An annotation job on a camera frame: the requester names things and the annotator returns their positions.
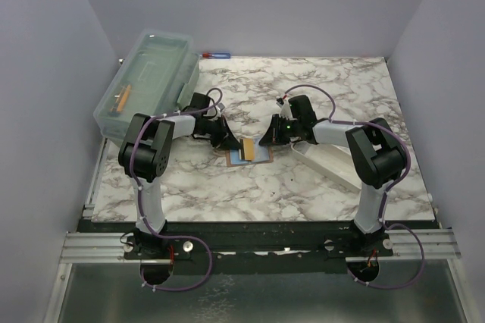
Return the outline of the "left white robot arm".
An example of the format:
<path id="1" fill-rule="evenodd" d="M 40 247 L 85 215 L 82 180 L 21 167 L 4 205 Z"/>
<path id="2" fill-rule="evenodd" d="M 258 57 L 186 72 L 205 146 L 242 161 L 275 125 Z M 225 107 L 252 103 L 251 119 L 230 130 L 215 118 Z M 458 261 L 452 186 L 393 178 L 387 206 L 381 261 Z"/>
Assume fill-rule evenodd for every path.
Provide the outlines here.
<path id="1" fill-rule="evenodd" d="M 136 197 L 136 228 L 147 234 L 142 250 L 153 259 L 161 258 L 168 248 L 167 238 L 160 235 L 166 223 L 160 177 L 167 168 L 173 141 L 200 136 L 216 150 L 241 149 L 223 116 L 222 91 L 209 91 L 219 93 L 218 99 L 209 93 L 194 93 L 181 111 L 156 116 L 136 113 L 119 149 L 118 163 L 130 177 Z"/>

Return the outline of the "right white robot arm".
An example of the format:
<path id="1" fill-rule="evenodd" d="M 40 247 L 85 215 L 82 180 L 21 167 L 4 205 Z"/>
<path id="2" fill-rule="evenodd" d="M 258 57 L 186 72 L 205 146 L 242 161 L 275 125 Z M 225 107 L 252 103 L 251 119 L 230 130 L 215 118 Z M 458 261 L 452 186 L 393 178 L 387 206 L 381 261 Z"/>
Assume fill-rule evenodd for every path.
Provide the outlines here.
<path id="1" fill-rule="evenodd" d="M 408 173 L 411 161 L 406 145 L 383 118 L 367 122 L 319 119 L 305 95 L 284 96 L 277 104 L 280 111 L 271 116 L 260 146 L 285 146 L 299 140 L 350 151 L 362 190 L 353 219 L 359 231 L 349 236 L 349 248 L 357 256 L 366 256 L 376 247 L 373 233 L 383 228 L 388 192 Z"/>

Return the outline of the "gold credit card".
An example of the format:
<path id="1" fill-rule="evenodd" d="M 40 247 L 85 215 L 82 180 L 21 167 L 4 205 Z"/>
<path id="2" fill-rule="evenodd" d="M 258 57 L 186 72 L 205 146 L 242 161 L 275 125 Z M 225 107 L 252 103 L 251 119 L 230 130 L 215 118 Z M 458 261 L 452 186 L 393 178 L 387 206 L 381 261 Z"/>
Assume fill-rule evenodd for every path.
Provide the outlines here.
<path id="1" fill-rule="evenodd" d="M 242 138 L 240 140 L 241 150 L 240 159 L 248 162 L 255 160 L 255 144 L 253 139 Z"/>

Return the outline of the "tan leather card holder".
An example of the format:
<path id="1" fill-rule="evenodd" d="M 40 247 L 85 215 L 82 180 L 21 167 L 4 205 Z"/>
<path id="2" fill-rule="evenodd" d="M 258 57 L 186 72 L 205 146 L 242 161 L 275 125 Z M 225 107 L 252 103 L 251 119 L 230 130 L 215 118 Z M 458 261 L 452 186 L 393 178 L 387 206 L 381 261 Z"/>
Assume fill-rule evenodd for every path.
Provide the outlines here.
<path id="1" fill-rule="evenodd" d="M 269 146 L 261 146 L 260 138 L 229 138 L 214 149 L 217 156 L 225 157 L 228 167 L 271 163 L 273 153 Z"/>

